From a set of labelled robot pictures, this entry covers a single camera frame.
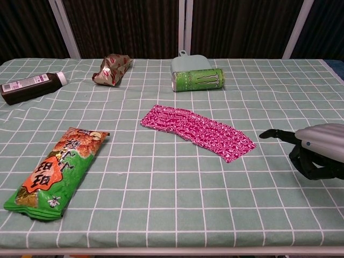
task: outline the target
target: tablecloth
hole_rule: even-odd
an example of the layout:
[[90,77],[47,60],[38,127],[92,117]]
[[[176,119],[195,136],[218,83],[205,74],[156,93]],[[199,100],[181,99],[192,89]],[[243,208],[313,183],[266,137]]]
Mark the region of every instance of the tablecloth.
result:
[[[292,145],[259,139],[343,123],[344,83],[323,60],[210,59],[223,89],[174,93],[171,60],[135,59],[116,87],[95,85],[100,59],[15,59],[0,84],[64,72],[68,84],[27,102],[0,100],[0,203],[68,129],[110,132],[64,217],[43,223],[0,209],[0,247],[338,246],[344,181],[310,181]],[[257,147],[231,163],[173,134],[140,125],[155,104],[233,126]]]

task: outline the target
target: metal frame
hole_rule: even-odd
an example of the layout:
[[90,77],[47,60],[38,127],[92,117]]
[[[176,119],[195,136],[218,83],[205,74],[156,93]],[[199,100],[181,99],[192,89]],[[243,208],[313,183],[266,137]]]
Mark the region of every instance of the metal frame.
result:
[[185,51],[191,54],[191,34],[192,34],[192,11],[194,0],[187,0],[187,11],[185,14]]
[[179,0],[178,52],[185,49],[185,0]]
[[303,29],[303,26],[305,25],[308,14],[310,13],[313,2],[314,2],[314,0],[304,0],[303,1],[299,16],[297,17],[297,20],[295,22],[294,29],[292,30],[288,44],[284,50],[284,54],[283,54],[282,59],[289,59],[290,58],[290,56],[291,56],[291,54],[295,48],[295,45],[297,43],[297,40],[299,39],[299,36],[300,36],[301,31]]
[[344,246],[0,249],[0,255],[343,255]]
[[80,59],[80,52],[77,48],[77,44],[73,32],[71,30],[62,0],[49,0],[49,4],[53,10],[56,22],[58,23],[60,32],[62,34],[64,43],[66,44],[66,48],[68,50],[70,58]]

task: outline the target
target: curtain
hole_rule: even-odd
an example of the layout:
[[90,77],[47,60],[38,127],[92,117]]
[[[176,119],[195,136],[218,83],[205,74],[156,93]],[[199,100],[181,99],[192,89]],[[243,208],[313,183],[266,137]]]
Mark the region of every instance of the curtain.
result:
[[301,0],[195,0],[192,54],[207,58],[281,58]]
[[344,1],[315,0],[291,58],[344,60]]
[[178,0],[63,0],[82,58],[178,55]]
[[0,62],[14,58],[68,58],[48,1],[1,0]]

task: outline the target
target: monster energy can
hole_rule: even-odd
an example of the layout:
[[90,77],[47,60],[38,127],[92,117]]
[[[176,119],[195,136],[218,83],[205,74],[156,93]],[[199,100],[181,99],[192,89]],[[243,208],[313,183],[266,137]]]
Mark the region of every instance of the monster energy can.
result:
[[172,73],[173,91],[211,90],[223,87],[222,69],[175,71]]

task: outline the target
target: bottle label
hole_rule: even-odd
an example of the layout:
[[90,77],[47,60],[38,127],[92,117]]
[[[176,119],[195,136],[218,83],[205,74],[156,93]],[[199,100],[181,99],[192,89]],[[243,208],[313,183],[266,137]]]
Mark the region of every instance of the bottle label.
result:
[[23,79],[20,81],[6,83],[6,84],[2,85],[2,90],[4,92],[11,91],[11,90],[17,90],[20,88],[24,88],[27,86],[31,86],[31,85],[41,83],[41,82],[46,82],[46,81],[49,81],[48,75],[47,74],[41,74],[41,75],[38,75],[35,77]]

